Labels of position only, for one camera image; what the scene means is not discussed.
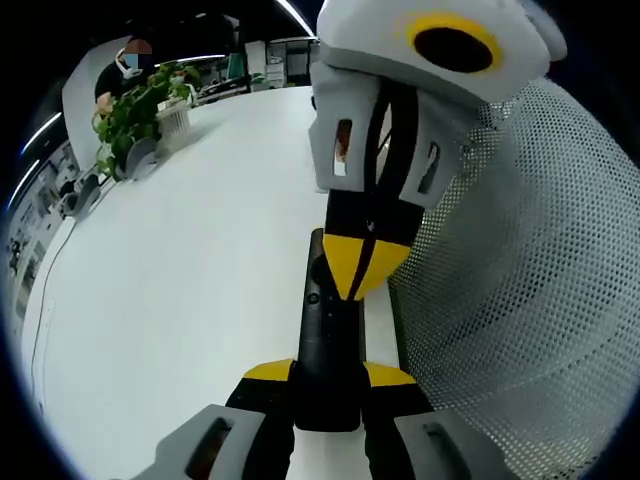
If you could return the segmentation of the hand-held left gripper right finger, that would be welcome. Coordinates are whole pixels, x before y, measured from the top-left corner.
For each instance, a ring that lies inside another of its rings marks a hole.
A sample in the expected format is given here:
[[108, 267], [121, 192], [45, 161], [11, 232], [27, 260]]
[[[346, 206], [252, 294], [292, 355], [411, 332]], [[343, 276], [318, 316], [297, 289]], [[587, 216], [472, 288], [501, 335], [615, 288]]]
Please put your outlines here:
[[505, 456], [453, 410], [434, 410], [399, 368], [364, 364], [365, 454], [374, 479], [503, 479]]

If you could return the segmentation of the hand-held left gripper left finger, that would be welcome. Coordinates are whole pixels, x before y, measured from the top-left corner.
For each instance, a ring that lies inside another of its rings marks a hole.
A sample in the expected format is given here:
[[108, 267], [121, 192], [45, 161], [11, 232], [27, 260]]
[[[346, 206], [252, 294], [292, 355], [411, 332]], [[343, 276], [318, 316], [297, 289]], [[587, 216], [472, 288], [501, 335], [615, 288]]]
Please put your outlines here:
[[248, 370], [223, 405], [212, 404], [161, 440], [156, 479], [284, 479], [294, 450], [289, 358]]

